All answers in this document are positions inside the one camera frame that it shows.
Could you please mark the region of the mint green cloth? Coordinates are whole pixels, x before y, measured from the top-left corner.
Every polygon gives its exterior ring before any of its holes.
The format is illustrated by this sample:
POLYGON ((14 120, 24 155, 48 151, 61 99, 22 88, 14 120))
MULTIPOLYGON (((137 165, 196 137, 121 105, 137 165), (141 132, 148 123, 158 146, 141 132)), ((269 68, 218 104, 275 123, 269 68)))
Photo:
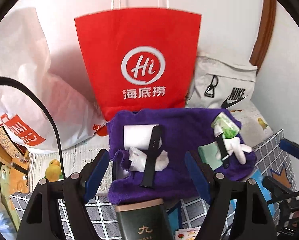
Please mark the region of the mint green cloth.
POLYGON ((203 163, 208 164, 213 170, 223 165, 220 159, 217 159, 219 148, 216 142, 207 145, 199 146, 198 153, 203 163))

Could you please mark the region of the white glove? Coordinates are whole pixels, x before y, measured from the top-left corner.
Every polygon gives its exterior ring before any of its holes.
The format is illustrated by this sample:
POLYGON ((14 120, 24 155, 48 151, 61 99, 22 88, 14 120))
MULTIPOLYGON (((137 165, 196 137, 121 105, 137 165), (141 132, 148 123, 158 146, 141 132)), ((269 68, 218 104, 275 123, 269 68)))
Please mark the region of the white glove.
POLYGON ((228 156, 232 156, 234 154, 241 165, 246 164, 245 153, 251 153, 252 148, 248 145, 241 143, 241 139, 239 137, 225 139, 221 134, 215 137, 215 139, 219 148, 219 152, 217 153, 217 159, 220 159, 224 163, 227 157, 223 156, 223 153, 227 154, 228 156))

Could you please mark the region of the orange fruit print packet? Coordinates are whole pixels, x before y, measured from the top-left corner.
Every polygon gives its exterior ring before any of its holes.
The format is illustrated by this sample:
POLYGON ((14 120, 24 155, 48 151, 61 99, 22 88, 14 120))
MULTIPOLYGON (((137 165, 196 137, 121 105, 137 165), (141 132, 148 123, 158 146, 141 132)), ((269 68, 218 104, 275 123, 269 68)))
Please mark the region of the orange fruit print packet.
POLYGON ((195 240, 200 227, 178 229, 175 231, 175 240, 195 240))

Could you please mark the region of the green tissue pack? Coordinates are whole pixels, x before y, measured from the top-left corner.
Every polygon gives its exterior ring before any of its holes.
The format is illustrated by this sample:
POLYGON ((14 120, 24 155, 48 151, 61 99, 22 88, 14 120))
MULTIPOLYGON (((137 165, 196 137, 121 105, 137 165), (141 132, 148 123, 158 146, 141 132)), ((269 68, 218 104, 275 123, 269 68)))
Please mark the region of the green tissue pack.
POLYGON ((211 127, 215 137, 222 134, 225 139, 232 139, 240 132, 240 128, 224 112, 216 116, 211 127))

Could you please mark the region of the white sponge block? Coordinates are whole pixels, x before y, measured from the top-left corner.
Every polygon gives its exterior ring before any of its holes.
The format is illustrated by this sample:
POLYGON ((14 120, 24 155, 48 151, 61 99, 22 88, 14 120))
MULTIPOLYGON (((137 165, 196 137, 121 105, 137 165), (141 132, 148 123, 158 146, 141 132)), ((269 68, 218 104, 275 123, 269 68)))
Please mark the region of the white sponge block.
POLYGON ((151 125, 125 125, 123 127, 124 149, 127 151, 131 147, 139 150, 149 149, 152 131, 158 124, 151 125))

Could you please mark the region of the grey checked cloth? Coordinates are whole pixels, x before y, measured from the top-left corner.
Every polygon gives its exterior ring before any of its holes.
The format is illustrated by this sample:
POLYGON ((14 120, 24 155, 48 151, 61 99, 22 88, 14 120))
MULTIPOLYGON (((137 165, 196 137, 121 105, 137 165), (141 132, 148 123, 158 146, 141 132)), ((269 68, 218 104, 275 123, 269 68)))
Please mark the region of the grey checked cloth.
MULTIPOLYGON (((262 174, 263 177, 275 175, 276 179, 280 180, 283 185, 292 191, 296 191, 297 186, 289 154, 279 147, 280 140, 284 137, 284 131, 281 129, 254 147, 257 156, 256 175, 258 175, 258 172, 262 174)), ((30 197, 31 193, 16 192, 11 195, 12 203, 20 220, 22 219, 30 197)), ((230 225, 233 220, 235 213, 234 202, 235 201, 232 200, 230 204, 224 231, 226 231, 227 226, 230 225)), ((66 212, 65 202, 59 200, 58 205, 65 237, 66 239, 74 239, 66 212)), ((271 204, 269 207, 271 208, 274 222, 277 224, 279 215, 278 204, 271 204)), ((176 203, 175 210, 170 214, 169 221, 172 229, 177 229, 180 222, 182 228, 201 226, 208 209, 209 205, 200 198, 181 199, 176 203), (181 220, 178 222, 176 222, 177 215, 181 215, 181 220)), ((114 205, 109 203, 107 196, 95 196, 86 204, 86 210, 101 239, 121 239, 115 208, 114 205)))

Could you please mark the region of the dark green book box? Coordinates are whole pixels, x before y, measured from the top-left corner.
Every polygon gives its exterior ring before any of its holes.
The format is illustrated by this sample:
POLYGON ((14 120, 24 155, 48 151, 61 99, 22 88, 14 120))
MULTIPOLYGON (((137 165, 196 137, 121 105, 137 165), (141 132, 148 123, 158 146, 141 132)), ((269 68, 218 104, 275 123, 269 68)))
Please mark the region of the dark green book box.
POLYGON ((115 212, 122 239, 173 239, 162 199, 117 205, 115 212))

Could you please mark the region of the purple fluffy towel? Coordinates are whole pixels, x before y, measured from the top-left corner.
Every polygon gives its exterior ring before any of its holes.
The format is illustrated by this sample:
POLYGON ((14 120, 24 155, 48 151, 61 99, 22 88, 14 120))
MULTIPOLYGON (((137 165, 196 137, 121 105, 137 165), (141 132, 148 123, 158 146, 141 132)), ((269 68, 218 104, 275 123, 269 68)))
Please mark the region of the purple fluffy towel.
POLYGON ((171 108, 143 109, 138 113, 118 112, 107 124, 110 159, 119 163, 124 170, 130 167, 129 153, 124 149, 124 126, 160 125, 161 148, 168 153, 169 164, 163 171, 155 173, 151 189, 140 186, 143 178, 141 172, 131 171, 127 178, 113 181, 108 191, 109 202, 120 205, 158 198, 173 200, 197 196, 185 165, 185 153, 214 142, 211 124, 220 113, 226 114, 239 128, 242 127, 241 122, 226 109, 171 108))

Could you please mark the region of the grey Nike bag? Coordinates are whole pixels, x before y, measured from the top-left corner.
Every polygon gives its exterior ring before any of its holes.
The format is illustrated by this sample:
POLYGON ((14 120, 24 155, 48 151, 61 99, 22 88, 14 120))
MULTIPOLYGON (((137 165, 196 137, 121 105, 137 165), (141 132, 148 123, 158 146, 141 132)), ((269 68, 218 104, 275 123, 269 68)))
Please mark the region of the grey Nike bag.
POLYGON ((257 66, 250 62, 199 55, 186 106, 243 110, 254 92, 256 72, 257 66))

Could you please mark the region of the red paper shopping bag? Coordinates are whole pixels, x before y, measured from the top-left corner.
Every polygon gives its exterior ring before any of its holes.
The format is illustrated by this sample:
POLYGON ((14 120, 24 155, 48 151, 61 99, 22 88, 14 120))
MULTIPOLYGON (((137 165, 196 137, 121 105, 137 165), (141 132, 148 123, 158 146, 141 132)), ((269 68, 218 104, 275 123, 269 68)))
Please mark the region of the red paper shopping bag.
POLYGON ((169 7, 112 8, 75 19, 105 120, 122 110, 182 108, 193 77, 201 15, 169 7))

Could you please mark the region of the white plastic Miniso bag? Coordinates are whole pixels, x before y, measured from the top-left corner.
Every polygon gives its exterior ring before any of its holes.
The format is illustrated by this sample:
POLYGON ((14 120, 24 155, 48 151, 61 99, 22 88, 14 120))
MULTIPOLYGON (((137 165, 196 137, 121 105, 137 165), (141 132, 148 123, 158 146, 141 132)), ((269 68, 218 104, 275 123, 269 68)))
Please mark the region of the white plastic Miniso bag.
POLYGON ((11 139, 33 153, 57 152, 104 126, 100 111, 60 77, 49 73, 50 51, 34 8, 16 10, 0 22, 0 77, 23 84, 24 92, 0 86, 0 121, 11 139))

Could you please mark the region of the brown wooden door frame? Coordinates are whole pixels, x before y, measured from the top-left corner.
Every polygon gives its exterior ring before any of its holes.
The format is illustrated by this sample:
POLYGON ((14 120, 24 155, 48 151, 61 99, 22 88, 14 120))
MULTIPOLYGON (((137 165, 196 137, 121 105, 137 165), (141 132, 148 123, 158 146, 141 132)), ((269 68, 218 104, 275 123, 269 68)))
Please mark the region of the brown wooden door frame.
POLYGON ((256 74, 261 69, 270 45, 275 25, 276 7, 277 0, 263 0, 257 39, 249 60, 252 65, 257 66, 256 74))

